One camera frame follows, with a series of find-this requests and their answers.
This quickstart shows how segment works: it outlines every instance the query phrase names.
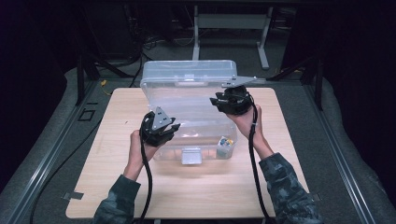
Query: person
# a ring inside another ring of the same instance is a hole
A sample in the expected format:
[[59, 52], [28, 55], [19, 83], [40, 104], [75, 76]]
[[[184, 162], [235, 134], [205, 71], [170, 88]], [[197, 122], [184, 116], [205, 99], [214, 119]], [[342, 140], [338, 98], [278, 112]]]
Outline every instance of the person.
[[[293, 167], [280, 153], [275, 153], [262, 132], [262, 109], [256, 105], [258, 120], [253, 136], [253, 147], [261, 161], [259, 165], [267, 182], [276, 213], [276, 223], [322, 223], [322, 217], [312, 197], [304, 190], [297, 179]], [[240, 116], [227, 115], [242, 135], [248, 138], [253, 118], [253, 107]], [[148, 160], [151, 160], [160, 147], [145, 145]], [[116, 183], [98, 206], [93, 223], [132, 223], [134, 218], [134, 199], [140, 184], [136, 182], [143, 168], [140, 152], [139, 131], [131, 134], [129, 160]]]

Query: dark wall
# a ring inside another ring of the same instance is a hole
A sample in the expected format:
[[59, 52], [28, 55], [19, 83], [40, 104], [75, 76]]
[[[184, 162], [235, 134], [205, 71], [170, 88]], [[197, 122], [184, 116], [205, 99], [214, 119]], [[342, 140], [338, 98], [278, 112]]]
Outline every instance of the dark wall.
[[335, 13], [340, 22], [328, 39], [324, 76], [332, 83], [349, 138], [396, 207], [395, 12], [389, 1], [299, 9], [282, 66], [318, 50]]
[[22, 1], [0, 2], [0, 190], [29, 153], [62, 99], [66, 87], [64, 72], [72, 64], [67, 57], [59, 63], [65, 55], [59, 52], [66, 46], [57, 43], [62, 42], [61, 38], [49, 35], [50, 29], [53, 34], [58, 32], [55, 21], [45, 18], [45, 14], [41, 14], [42, 21], [37, 21], [35, 15]]

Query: wooden tabletop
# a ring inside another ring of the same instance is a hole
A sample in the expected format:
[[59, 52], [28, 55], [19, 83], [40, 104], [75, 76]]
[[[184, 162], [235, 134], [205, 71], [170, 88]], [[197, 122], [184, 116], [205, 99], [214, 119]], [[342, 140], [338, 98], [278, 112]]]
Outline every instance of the wooden tabletop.
[[[262, 107], [264, 136], [273, 151], [280, 152], [293, 165], [301, 184], [308, 191], [274, 90], [247, 90], [255, 103]], [[93, 217], [99, 203], [107, 197], [127, 163], [130, 133], [140, 128], [142, 118], [148, 113], [147, 104], [141, 89], [117, 89], [113, 92], [75, 188], [75, 192], [84, 195], [81, 200], [71, 199], [66, 210], [68, 217]], [[203, 161], [200, 165], [151, 160], [150, 168], [153, 194], [146, 218], [263, 217], [254, 184], [248, 140], [240, 132], [233, 155], [228, 160]], [[274, 217], [261, 170], [259, 177], [265, 207]], [[137, 182], [142, 186], [135, 200], [135, 217], [141, 215], [148, 193], [145, 169]]]

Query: transparent container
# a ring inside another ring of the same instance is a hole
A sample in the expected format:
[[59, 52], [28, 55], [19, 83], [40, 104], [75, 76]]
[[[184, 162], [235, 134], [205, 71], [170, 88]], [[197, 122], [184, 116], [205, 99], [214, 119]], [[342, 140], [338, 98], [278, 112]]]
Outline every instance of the transparent container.
[[233, 61], [156, 61], [145, 63], [140, 87], [148, 110], [160, 106], [180, 128], [154, 160], [198, 164], [233, 155], [236, 126], [210, 103], [221, 84], [236, 76]]

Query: camouflage jacket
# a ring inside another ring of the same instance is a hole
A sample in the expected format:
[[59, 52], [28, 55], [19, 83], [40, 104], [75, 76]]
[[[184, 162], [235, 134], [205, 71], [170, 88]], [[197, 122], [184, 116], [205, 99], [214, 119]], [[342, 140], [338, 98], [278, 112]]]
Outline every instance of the camouflage jacket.
[[[278, 224], [322, 223], [311, 196], [301, 186], [293, 167], [279, 153], [259, 163], [267, 181]], [[140, 184], [120, 175], [97, 208], [92, 223], [132, 223], [134, 199]]]
[[280, 153], [265, 158], [259, 165], [267, 181], [278, 224], [323, 223], [312, 196], [301, 186], [293, 167]]

